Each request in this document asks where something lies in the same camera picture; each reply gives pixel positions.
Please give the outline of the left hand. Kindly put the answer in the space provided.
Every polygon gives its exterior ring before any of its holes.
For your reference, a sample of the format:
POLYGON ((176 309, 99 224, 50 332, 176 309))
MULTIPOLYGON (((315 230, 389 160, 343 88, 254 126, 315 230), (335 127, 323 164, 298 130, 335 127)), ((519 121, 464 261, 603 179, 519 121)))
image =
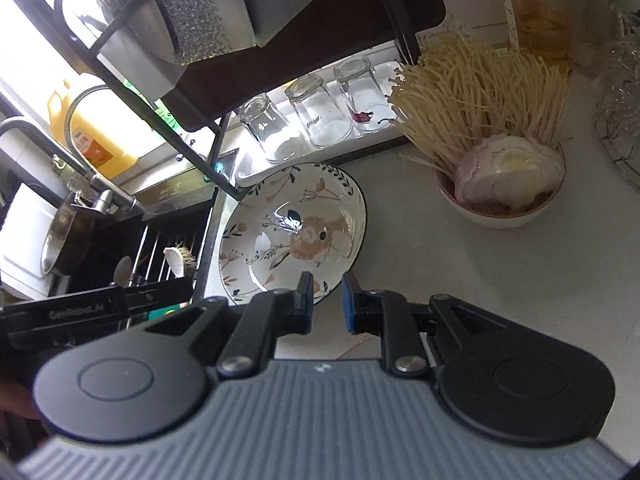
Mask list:
POLYGON ((2 412, 26 419, 41 419, 30 391, 18 382, 5 377, 0 380, 0 408, 2 412))

